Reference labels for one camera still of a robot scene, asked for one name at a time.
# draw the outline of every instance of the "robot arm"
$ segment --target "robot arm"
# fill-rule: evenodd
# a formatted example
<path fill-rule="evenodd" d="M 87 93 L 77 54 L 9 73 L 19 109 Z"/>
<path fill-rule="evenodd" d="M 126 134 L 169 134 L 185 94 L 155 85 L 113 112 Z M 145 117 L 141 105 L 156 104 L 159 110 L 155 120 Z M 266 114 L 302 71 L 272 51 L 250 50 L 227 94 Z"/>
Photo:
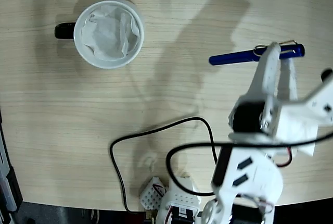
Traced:
<path fill-rule="evenodd" d="M 309 96 L 298 100 L 293 61 L 282 60 L 278 93 L 275 96 L 280 54 L 280 45 L 273 42 L 260 58 L 249 90 L 237 100 L 229 116 L 229 125 L 234 131 L 229 134 L 232 141 L 253 144 L 297 143 L 316 139 L 318 126 L 333 124 L 331 75 Z M 313 155 L 314 144 L 296 147 L 293 152 L 297 149 Z M 159 211 L 160 221 L 157 223 L 183 224 L 195 221 L 195 224 L 228 224 L 233 218 L 234 200 L 240 196 L 252 200 L 258 207 L 259 217 L 253 223 L 272 224 L 275 204 L 283 190 L 283 178 L 271 157 L 285 153 L 286 150 L 281 148 L 222 148 L 211 182 L 216 199 L 207 202 L 201 218 L 197 218 L 198 202 L 191 209 L 190 205 L 182 202 L 171 204 L 173 201 L 168 196 L 163 198 L 161 208 L 169 206 L 169 211 L 166 211 L 167 208 Z M 181 194 L 174 192 L 175 189 L 171 187 L 169 195 Z M 179 208 L 176 209 L 176 215 L 183 208 L 183 216 L 186 216 L 186 209 L 191 209 L 193 218 L 186 216 L 188 219 L 184 217 L 180 221 L 172 221 L 172 218 L 166 217 L 172 207 Z"/>

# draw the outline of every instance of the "dark floor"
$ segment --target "dark floor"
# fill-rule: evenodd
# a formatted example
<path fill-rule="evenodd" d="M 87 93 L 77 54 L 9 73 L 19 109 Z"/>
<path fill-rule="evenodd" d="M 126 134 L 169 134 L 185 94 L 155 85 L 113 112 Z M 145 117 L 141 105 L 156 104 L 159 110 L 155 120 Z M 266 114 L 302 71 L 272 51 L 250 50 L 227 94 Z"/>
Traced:
<path fill-rule="evenodd" d="M 332 206 L 333 198 L 276 207 L 274 224 L 286 223 L 332 223 L 331 213 L 324 211 Z M 143 213 L 128 215 L 124 211 L 100 211 L 99 224 L 142 224 Z M 29 218 L 36 224 L 95 224 L 90 220 L 91 211 L 87 209 L 56 207 L 23 202 L 15 214 L 16 224 L 27 224 Z"/>

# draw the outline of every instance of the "mug handle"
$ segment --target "mug handle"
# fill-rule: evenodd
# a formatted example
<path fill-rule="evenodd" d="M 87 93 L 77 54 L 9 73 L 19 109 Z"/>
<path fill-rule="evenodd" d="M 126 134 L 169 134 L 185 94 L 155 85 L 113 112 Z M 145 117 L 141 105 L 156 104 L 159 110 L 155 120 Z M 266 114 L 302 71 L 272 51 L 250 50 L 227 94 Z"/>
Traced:
<path fill-rule="evenodd" d="M 57 39 L 74 39 L 75 22 L 64 22 L 54 28 L 54 36 Z"/>

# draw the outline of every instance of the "pen clip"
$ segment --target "pen clip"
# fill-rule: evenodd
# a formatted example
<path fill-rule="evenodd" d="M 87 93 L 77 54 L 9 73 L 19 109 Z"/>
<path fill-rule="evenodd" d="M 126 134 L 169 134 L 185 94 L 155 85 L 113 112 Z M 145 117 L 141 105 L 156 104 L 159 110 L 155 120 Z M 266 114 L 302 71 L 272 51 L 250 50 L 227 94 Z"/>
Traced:
<path fill-rule="evenodd" d="M 295 44 L 297 44 L 297 42 L 295 40 L 289 40 L 289 41 L 281 42 L 281 43 L 279 43 L 279 45 L 285 45 L 287 43 L 295 43 Z M 256 47 L 254 47 L 253 54 L 256 55 L 256 56 L 258 56 L 258 57 L 261 57 L 261 55 L 259 55 L 259 54 L 257 54 L 255 52 L 258 48 L 267 48 L 267 45 L 257 45 Z M 296 53 L 295 50 L 289 49 L 289 50 L 286 50 L 286 51 L 281 51 L 281 54 L 286 54 L 286 53 L 291 53 L 291 52 Z"/>

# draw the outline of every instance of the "wooden table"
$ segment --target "wooden table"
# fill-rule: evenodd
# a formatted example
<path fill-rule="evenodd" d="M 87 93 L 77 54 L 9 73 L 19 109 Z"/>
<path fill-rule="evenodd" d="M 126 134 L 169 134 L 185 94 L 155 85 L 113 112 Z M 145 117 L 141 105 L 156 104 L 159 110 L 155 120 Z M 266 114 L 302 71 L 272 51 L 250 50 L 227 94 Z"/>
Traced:
<path fill-rule="evenodd" d="M 306 48 L 296 61 L 300 96 L 333 66 L 332 0 L 131 0 L 146 20 L 144 46 L 130 65 L 98 69 L 53 33 L 97 1 L 1 0 L 0 106 L 27 202 L 123 209 L 109 144 L 153 125 L 200 115 L 226 141 L 227 116 L 256 63 L 212 67 L 210 55 L 295 39 Z M 120 143 L 115 153 L 130 209 L 141 209 L 138 195 L 152 176 L 167 181 L 169 149 L 208 139 L 202 124 L 188 123 Z M 320 144 L 313 158 L 299 155 L 283 169 L 278 203 L 333 197 L 332 152 L 333 142 Z M 180 154 L 175 169 L 210 190 L 209 148 Z"/>

